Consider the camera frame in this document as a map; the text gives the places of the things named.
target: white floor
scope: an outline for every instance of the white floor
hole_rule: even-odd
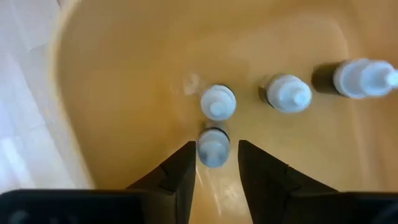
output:
[[[76,187],[46,73],[59,11],[57,0],[0,0],[0,193]]]

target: small bottle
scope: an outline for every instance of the small bottle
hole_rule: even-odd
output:
[[[221,126],[206,129],[197,141],[200,161],[207,167],[221,167],[229,156],[229,137]]]
[[[340,94],[349,98],[380,97],[398,87],[398,72],[388,62],[361,58],[337,68],[333,83]]]
[[[213,85],[203,94],[200,106],[209,119],[223,121],[235,112],[236,98],[227,86]]]
[[[263,99],[283,113],[297,113],[312,100],[310,87],[294,75],[278,75],[260,89]]]

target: beige plastic bin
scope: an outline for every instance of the beige plastic bin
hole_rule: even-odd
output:
[[[398,66],[395,0],[81,0],[70,2],[53,74],[97,188],[122,189],[197,138],[203,90],[228,85],[231,155],[197,162],[191,223],[251,223],[237,143],[247,139],[338,190],[398,191],[398,93],[350,100],[313,91],[297,114],[263,104],[259,81],[310,83],[323,63]]]

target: plastic bottle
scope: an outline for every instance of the plastic bottle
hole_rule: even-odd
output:
[[[283,113],[297,113],[311,103],[310,87],[294,75],[278,75],[261,88],[261,95],[275,109]]]
[[[197,141],[200,161],[210,168],[222,166],[229,156],[229,137],[225,129],[213,126],[204,131]]]
[[[223,121],[235,112],[236,98],[227,86],[213,85],[203,94],[200,106],[209,119]]]
[[[388,62],[361,58],[337,68],[333,83],[349,98],[380,97],[398,87],[398,72]]]

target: white bottle cap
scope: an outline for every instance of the white bottle cap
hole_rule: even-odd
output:
[[[235,112],[236,98],[228,87],[213,85],[203,94],[200,106],[209,119],[222,121],[228,119]]]
[[[388,62],[361,58],[338,68],[333,82],[342,95],[350,98],[384,96],[398,87],[398,72]]]
[[[310,87],[293,75],[281,75],[267,89],[268,102],[284,113],[296,113],[309,106],[312,99]]]
[[[200,161],[210,168],[222,166],[229,155],[229,139],[219,129],[205,131],[197,141]]]

